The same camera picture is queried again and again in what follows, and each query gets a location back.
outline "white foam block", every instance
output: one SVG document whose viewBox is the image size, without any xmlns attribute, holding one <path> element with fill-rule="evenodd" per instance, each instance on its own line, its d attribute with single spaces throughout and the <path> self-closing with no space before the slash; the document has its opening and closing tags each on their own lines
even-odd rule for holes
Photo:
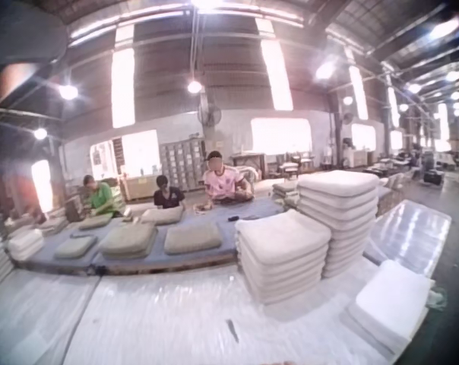
<svg viewBox="0 0 459 365">
<path fill-rule="evenodd" d="M 376 188 L 379 178 L 371 173 L 354 173 L 335 170 L 329 173 L 313 173 L 299 176 L 298 186 L 325 192 L 327 194 L 350 197 L 361 195 Z"/>
<path fill-rule="evenodd" d="M 325 214 L 339 221 L 351 221 L 352 219 L 362 217 L 364 214 L 367 214 L 368 212 L 373 210 L 378 205 L 378 197 L 374 197 L 372 200 L 366 203 L 348 209 L 334 208 L 329 205 L 313 201 L 304 196 L 300 197 L 298 205 L 315 209 L 317 211 L 320 211 L 322 214 Z"/>
<path fill-rule="evenodd" d="M 329 228 L 293 209 L 256 221 L 237 221 L 235 227 L 264 265 L 296 259 L 321 248 L 331 238 Z"/>
<path fill-rule="evenodd" d="M 394 353 L 412 340 L 432 281 L 387 260 L 349 307 L 351 316 Z"/>
<path fill-rule="evenodd" d="M 352 197 L 342 197 L 327 194 L 325 192 L 316 192 L 314 190 L 307 189 L 304 186 L 299 186 L 297 190 L 301 197 L 339 209 L 354 208 L 358 205 L 369 202 L 378 196 L 378 190 L 376 188 L 372 188 L 368 192 Z"/>
</svg>

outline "worker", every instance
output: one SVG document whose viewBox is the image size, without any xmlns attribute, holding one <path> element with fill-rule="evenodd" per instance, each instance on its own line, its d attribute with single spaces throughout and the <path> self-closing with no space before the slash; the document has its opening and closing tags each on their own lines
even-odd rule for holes
<svg viewBox="0 0 459 365">
<path fill-rule="evenodd" d="M 181 205 L 185 209 L 185 196 L 181 189 L 169 186 L 169 180 L 165 175 L 158 176 L 156 182 L 159 190 L 154 194 L 154 204 L 158 208 L 169 209 Z"/>
<path fill-rule="evenodd" d="M 113 214 L 113 217 L 121 217 L 122 214 L 115 209 L 115 201 L 111 188 L 105 182 L 96 182 L 91 175 L 86 175 L 83 184 L 90 190 L 91 215 Z"/>
<path fill-rule="evenodd" d="M 208 154 L 207 167 L 209 170 L 204 173 L 204 184 L 211 202 L 227 204 L 253 199 L 250 183 L 235 167 L 223 164 L 220 152 Z"/>
</svg>

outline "foam cushion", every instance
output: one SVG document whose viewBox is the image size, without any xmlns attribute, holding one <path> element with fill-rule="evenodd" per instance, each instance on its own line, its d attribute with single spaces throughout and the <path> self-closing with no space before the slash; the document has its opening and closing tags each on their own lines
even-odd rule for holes
<svg viewBox="0 0 459 365">
<path fill-rule="evenodd" d="M 96 236 L 69 238 L 54 252 L 57 259 L 76 259 L 84 254 L 96 243 Z"/>
<path fill-rule="evenodd" d="M 432 281 L 387 260 L 349 307 L 351 316 L 394 353 L 412 340 Z"/>
<path fill-rule="evenodd" d="M 374 205 L 374 208 L 371 211 L 351 221 L 340 221 L 334 217 L 330 217 L 326 214 L 323 214 L 320 211 L 311 209 L 306 205 L 299 205 L 299 210 L 308 217 L 311 217 L 316 221 L 325 224 L 327 227 L 330 227 L 334 233 L 335 230 L 353 230 L 354 228 L 362 226 L 363 224 L 367 224 L 370 221 L 374 221 L 376 212 L 378 211 L 378 207 Z"/>
<path fill-rule="evenodd" d="M 128 258 L 146 256 L 152 250 L 157 229 L 153 224 L 125 224 L 113 228 L 101 241 L 104 256 Z"/>
<path fill-rule="evenodd" d="M 184 207 L 179 206 L 170 209 L 148 209 L 141 216 L 142 223 L 153 223 L 156 226 L 174 224 L 182 219 Z"/>
<path fill-rule="evenodd" d="M 320 202 L 330 207 L 339 209 L 354 208 L 358 205 L 373 200 L 374 198 L 376 198 L 378 194 L 378 190 L 376 188 L 371 188 L 368 192 L 364 192 L 363 194 L 348 198 L 327 194 L 325 192 L 316 192 L 314 190 L 307 189 L 303 186 L 299 186 L 297 190 L 299 191 L 300 196 L 303 198 L 311 199 L 312 201 Z"/>
<path fill-rule="evenodd" d="M 286 194 L 288 192 L 293 192 L 297 188 L 297 181 L 287 181 L 282 182 L 281 184 L 273 184 L 272 188 Z"/>
<path fill-rule="evenodd" d="M 347 209 L 333 208 L 329 205 L 312 201 L 305 197 L 300 198 L 299 205 L 303 205 L 305 207 L 318 210 L 322 214 L 325 214 L 339 221 L 351 221 L 352 219 L 362 217 L 364 214 L 367 214 L 368 212 L 376 208 L 376 206 L 378 205 L 378 197 L 374 197 L 369 202 L 357 205 L 354 208 Z"/>
<path fill-rule="evenodd" d="M 103 214 L 96 217 L 86 218 L 84 221 L 79 223 L 80 230 L 93 230 L 95 228 L 105 227 L 111 220 L 113 214 Z"/>
<path fill-rule="evenodd" d="M 214 249 L 223 238 L 215 223 L 172 227 L 167 230 L 164 250 L 168 255 Z"/>
</svg>

